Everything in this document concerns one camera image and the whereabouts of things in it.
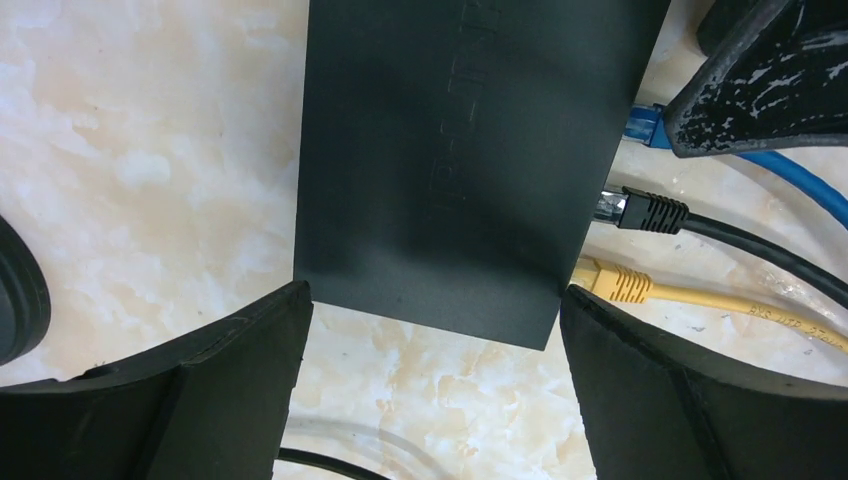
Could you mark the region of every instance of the thin black wire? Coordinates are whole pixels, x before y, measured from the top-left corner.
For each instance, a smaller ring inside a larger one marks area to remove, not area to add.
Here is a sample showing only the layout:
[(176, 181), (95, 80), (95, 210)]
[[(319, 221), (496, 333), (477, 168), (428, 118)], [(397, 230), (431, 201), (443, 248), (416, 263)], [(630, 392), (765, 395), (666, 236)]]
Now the thin black wire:
[(779, 245), (741, 228), (694, 213), (689, 214), (682, 228), (771, 262), (848, 308), (848, 284)]
[(292, 448), (281, 448), (277, 454), (277, 460), (321, 468), (354, 480), (389, 480), (382, 475), (337, 458)]

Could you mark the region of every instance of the blue ethernet cable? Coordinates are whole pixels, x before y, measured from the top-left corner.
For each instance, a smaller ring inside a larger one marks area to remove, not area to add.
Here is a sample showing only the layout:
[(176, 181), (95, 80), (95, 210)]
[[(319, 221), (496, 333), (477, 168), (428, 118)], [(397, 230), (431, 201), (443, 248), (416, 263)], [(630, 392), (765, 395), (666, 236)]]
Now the blue ethernet cable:
[[(623, 138), (642, 143), (650, 148), (671, 149), (662, 119), (662, 105), (634, 105), (630, 110)], [(737, 157), (758, 165), (786, 180), (814, 202), (819, 204), (848, 229), (848, 200), (806, 168), (778, 152), (739, 153)]]

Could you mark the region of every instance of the yellow cable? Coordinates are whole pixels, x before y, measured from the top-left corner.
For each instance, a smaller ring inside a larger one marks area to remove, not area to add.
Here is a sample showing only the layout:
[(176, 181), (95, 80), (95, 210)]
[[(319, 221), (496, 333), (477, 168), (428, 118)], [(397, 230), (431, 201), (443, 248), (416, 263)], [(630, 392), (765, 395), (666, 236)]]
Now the yellow cable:
[(613, 302), (645, 303), (649, 298), (745, 313), (794, 328), (848, 353), (848, 338), (820, 322), (746, 298), (692, 288), (655, 284), (651, 277), (621, 265), (581, 258), (572, 282)]

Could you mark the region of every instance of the marble tabletop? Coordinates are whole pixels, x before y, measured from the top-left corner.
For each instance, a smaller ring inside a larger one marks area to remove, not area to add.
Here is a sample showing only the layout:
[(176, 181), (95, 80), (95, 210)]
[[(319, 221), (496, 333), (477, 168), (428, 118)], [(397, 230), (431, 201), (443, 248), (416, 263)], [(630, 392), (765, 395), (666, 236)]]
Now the marble tabletop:
[[(708, 1), (674, 0), (639, 100), (703, 61)], [(38, 258), (53, 317), (0, 385), (67, 379), (225, 316), (286, 283), (306, 0), (0, 2), (0, 214)], [(845, 149), (788, 155), (848, 191)], [(622, 144), (611, 181), (666, 192), (848, 278), (843, 229), (733, 158)], [(683, 233), (593, 226), (585, 252), (657, 279), (844, 310), (750, 256)], [(664, 302), (645, 321), (779, 372), (848, 385), (848, 357), (744, 315)], [(284, 445), (395, 479), (581, 479), (594, 468), (557, 335), (528, 351), (317, 305)], [(337, 478), (278, 464), (275, 479)]]

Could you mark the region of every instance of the cable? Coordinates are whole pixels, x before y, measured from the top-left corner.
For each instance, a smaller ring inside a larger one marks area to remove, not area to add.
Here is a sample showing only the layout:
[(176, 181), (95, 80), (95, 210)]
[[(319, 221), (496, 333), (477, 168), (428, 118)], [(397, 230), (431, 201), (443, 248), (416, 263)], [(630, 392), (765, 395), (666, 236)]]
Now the cable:
[(388, 478), (337, 458), (292, 448), (280, 448), (277, 460), (320, 468), (354, 480), (389, 480)]
[[(610, 196), (618, 196), (615, 203)], [(677, 234), (688, 230), (736, 247), (795, 275), (848, 308), (848, 284), (785, 248), (740, 228), (689, 212), (686, 204), (641, 190), (623, 188), (601, 196), (595, 209), (597, 221), (618, 228)]]
[(612, 302), (645, 303), (648, 299), (656, 299), (744, 313), (779, 323), (848, 353), (848, 337), (815, 320), (742, 297), (656, 284), (647, 274), (621, 265), (581, 258), (572, 282)]
[[(670, 150), (671, 142), (663, 124), (664, 105), (634, 105), (622, 136), (650, 148)], [(848, 199), (827, 182), (778, 152), (738, 153), (737, 157), (762, 167), (800, 190), (848, 228)]]
[(736, 156), (786, 180), (848, 228), (848, 199), (806, 168), (777, 152), (738, 153)]

